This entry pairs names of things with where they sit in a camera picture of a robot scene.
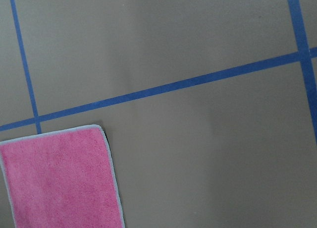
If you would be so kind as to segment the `pink and grey towel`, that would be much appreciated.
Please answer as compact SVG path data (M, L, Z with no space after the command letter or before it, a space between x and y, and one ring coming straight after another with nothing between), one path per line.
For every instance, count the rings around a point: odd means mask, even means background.
M123 228L110 146L96 124L0 144L17 228Z

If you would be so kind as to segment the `brown paper table cover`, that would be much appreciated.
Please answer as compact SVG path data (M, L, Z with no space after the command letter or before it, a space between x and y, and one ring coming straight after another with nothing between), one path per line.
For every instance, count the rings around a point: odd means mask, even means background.
M2 141L97 124L128 228L317 225L317 0L0 0Z

